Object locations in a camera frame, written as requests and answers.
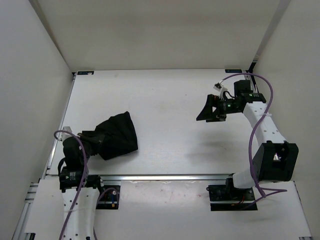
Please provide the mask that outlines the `black pleated skirt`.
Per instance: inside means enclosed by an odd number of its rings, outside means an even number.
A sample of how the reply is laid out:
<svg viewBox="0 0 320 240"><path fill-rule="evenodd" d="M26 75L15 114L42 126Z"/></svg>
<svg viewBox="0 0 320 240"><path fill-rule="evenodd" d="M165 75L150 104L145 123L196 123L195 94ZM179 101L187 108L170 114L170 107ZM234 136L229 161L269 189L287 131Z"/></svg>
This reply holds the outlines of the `black pleated skirt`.
<svg viewBox="0 0 320 240"><path fill-rule="evenodd" d="M138 150L136 130L128 111L98 124L95 132L104 135L98 154L107 161Z"/></svg>

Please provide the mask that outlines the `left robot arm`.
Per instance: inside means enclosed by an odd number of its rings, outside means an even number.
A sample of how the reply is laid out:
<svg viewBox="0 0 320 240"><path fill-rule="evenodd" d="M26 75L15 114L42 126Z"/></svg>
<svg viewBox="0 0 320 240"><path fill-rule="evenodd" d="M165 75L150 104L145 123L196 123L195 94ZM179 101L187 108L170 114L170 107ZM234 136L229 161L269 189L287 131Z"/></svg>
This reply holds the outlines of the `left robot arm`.
<svg viewBox="0 0 320 240"><path fill-rule="evenodd" d="M105 188L99 175L89 175L88 160L92 146L72 133L70 127L57 130L54 137L62 142L64 154L57 167L64 211L58 238L96 240L96 208Z"/></svg>

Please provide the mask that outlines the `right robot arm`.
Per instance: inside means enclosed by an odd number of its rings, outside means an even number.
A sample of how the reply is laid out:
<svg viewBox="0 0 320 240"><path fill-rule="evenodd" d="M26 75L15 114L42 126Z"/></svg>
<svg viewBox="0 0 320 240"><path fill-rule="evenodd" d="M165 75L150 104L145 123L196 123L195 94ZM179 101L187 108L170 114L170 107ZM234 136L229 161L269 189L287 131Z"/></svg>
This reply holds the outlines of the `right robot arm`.
<svg viewBox="0 0 320 240"><path fill-rule="evenodd" d="M299 148L288 142L276 127L271 114L270 102L262 93L251 89L249 80L234 84L234 94L217 83L214 89L218 95L209 94L197 121L224 122L227 115L242 113L249 121L252 132L249 137L248 169L234 173L226 181L224 193L230 200L238 199L243 189L256 187L261 195L264 182L288 182L291 180Z"/></svg>

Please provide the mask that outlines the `right blue corner label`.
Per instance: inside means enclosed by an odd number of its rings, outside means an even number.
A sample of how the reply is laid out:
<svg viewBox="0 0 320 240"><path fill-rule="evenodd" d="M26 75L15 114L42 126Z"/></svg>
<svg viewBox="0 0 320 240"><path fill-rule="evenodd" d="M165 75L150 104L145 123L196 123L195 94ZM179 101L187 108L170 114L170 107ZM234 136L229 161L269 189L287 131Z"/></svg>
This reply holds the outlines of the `right blue corner label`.
<svg viewBox="0 0 320 240"><path fill-rule="evenodd" d="M227 74L237 74L242 73L241 69L225 69L225 73Z"/></svg>

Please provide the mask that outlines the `blue corner label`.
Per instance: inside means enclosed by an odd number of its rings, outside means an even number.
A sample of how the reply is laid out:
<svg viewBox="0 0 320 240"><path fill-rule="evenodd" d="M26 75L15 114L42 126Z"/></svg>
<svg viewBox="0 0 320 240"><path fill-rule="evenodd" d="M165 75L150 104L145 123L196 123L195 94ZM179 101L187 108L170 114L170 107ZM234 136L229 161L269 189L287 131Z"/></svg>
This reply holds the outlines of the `blue corner label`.
<svg viewBox="0 0 320 240"><path fill-rule="evenodd" d="M237 74L242 73L241 69L225 69L225 73L227 74Z"/></svg>
<svg viewBox="0 0 320 240"><path fill-rule="evenodd" d="M78 71L77 75L78 76L87 76L87 75L93 75L94 71Z"/></svg>

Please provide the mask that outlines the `left blue corner label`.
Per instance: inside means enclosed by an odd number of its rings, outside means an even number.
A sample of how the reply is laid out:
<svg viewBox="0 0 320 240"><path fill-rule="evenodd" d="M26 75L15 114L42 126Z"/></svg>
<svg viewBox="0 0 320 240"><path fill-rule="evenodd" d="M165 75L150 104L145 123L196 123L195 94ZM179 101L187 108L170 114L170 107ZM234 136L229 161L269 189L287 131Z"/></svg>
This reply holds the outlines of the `left blue corner label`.
<svg viewBox="0 0 320 240"><path fill-rule="evenodd" d="M87 76L87 75L93 75L94 71L78 71L77 75L78 76Z"/></svg>

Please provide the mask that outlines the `front aluminium rail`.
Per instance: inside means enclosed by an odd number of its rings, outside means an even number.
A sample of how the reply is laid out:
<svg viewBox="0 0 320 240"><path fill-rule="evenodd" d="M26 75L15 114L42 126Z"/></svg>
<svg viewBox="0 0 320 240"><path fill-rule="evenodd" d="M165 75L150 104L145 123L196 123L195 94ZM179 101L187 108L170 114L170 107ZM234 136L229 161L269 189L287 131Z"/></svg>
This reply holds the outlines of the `front aluminium rail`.
<svg viewBox="0 0 320 240"><path fill-rule="evenodd" d="M211 181L224 180L229 174L139 174L101 175L104 181Z"/></svg>

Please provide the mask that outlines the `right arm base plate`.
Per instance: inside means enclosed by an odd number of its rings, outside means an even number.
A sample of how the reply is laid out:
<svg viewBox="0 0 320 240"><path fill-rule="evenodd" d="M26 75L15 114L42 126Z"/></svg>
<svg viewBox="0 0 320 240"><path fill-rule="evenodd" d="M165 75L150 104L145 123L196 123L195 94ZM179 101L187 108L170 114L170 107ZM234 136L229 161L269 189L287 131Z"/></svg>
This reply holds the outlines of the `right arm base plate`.
<svg viewBox="0 0 320 240"><path fill-rule="evenodd" d="M231 179L225 184L206 187L212 212L257 211L253 188L235 188Z"/></svg>

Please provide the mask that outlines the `left aluminium rail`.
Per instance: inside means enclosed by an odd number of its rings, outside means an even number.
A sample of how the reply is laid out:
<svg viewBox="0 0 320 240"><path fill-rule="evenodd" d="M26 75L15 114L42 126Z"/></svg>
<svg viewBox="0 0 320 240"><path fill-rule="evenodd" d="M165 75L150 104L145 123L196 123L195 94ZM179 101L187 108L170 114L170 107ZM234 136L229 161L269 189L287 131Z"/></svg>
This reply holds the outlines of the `left aluminium rail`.
<svg viewBox="0 0 320 240"><path fill-rule="evenodd" d="M77 75L76 72L72 72L72 78L71 80L69 80L70 87L68 88L66 99L63 102L64 103L63 110L58 118L58 121L55 121L56 123L55 127L49 132L50 149L48 154L45 155L46 158L42 158L40 162L41 164L45 163L45 165L41 165L41 168L39 168L40 173L37 172L36 175L33 176L33 179L27 182L28 183L27 192L23 197L23 204L21 205L22 211L20 213L18 222L15 226L14 233L12 234L11 240L34 240L35 239L36 234L34 232L25 233L25 229L26 229L27 222L30 218L30 213L36 197L39 182L40 180L44 179L47 176L47 172L49 171L53 162L54 153L58 144L58 141L54 139L53 134L56 130L62 129L62 124L66 115L66 111L70 101L76 75Z"/></svg>

